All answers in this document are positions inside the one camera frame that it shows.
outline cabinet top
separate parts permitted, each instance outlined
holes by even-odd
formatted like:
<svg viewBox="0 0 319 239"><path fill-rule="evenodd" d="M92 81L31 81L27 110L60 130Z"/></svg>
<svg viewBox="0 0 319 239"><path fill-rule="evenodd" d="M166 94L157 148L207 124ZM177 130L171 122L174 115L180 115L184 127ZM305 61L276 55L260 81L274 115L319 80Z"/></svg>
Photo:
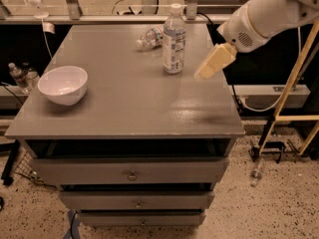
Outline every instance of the cabinet top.
<svg viewBox="0 0 319 239"><path fill-rule="evenodd" d="M184 69L167 74L162 49L140 52L136 39L153 25L73 26L46 71L73 65L88 91L59 106L35 89L6 132L9 138L185 138L243 135L223 72L193 73L211 49L205 24L187 24Z"/></svg>

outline bottle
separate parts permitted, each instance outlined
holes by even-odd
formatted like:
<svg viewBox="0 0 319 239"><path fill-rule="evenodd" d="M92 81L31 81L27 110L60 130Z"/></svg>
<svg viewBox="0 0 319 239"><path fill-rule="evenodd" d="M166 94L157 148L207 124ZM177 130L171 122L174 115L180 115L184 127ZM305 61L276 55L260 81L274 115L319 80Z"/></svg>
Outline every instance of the bottle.
<svg viewBox="0 0 319 239"><path fill-rule="evenodd" d="M177 74L183 69L186 24L181 18L183 7L170 6L170 16L163 24L162 64L169 74Z"/></svg>
<svg viewBox="0 0 319 239"><path fill-rule="evenodd" d="M161 45L162 26L154 27L141 34L141 38L136 41L139 49L150 50Z"/></svg>
<svg viewBox="0 0 319 239"><path fill-rule="evenodd" d="M40 77L39 77L36 69L34 67L30 66L29 62L22 63L22 69L27 74L28 85L32 86L33 89L36 88L38 85L38 82L40 80Z"/></svg>
<svg viewBox="0 0 319 239"><path fill-rule="evenodd" d="M27 82L27 74L20 67L16 66L14 63L9 65L9 73L14 79L16 84L20 87L23 94L30 94L32 91L32 86Z"/></svg>

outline bottle cap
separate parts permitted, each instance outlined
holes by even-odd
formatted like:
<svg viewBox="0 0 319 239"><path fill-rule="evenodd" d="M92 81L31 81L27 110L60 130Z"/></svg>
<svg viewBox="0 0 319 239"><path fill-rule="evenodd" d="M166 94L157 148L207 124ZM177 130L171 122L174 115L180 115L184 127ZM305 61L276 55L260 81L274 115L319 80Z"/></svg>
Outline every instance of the bottle cap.
<svg viewBox="0 0 319 239"><path fill-rule="evenodd" d="M143 47L143 41L142 40L136 40L136 45L139 49Z"/></svg>
<svg viewBox="0 0 319 239"><path fill-rule="evenodd" d="M170 5L170 13L171 14L181 14L183 10L183 6L181 4L171 4Z"/></svg>

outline gray drawer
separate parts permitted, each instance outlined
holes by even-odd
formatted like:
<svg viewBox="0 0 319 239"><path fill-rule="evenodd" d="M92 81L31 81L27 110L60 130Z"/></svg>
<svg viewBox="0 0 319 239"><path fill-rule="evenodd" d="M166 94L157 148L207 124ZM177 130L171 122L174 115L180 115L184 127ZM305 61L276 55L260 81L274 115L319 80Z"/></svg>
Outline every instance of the gray drawer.
<svg viewBox="0 0 319 239"><path fill-rule="evenodd" d="M209 207L213 192L61 192L60 199L76 210L204 210Z"/></svg>
<svg viewBox="0 0 319 239"><path fill-rule="evenodd" d="M146 212L146 213L80 213L79 219L87 226L198 226L204 212Z"/></svg>
<svg viewBox="0 0 319 239"><path fill-rule="evenodd" d="M187 162L111 162L104 159L33 159L47 184L201 183L220 181L226 158Z"/></svg>

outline floor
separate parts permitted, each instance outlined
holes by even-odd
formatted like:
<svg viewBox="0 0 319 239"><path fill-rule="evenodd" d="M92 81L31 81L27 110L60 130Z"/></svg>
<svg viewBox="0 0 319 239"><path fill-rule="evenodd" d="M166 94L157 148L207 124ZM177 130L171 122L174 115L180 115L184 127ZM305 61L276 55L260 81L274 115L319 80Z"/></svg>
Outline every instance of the floor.
<svg viewBox="0 0 319 239"><path fill-rule="evenodd" d="M1 120L5 131L10 120ZM319 238L319 162L284 154L277 164L277 154L260 158L262 178L255 182L250 176L256 166L249 151L258 144L264 121L243 121L246 135L237 140L229 156L229 166L214 189L215 198L198 227L102 227L80 224L80 238L166 238L166 239L246 239L246 238ZM278 126L271 140L288 140L298 147L302 138L295 128ZM0 184L5 200L0 212L1 238L70 238L69 210L58 199L52 186L36 185L21 173L20 155L14 165L14 183ZM0 157L3 170L7 157Z"/></svg>

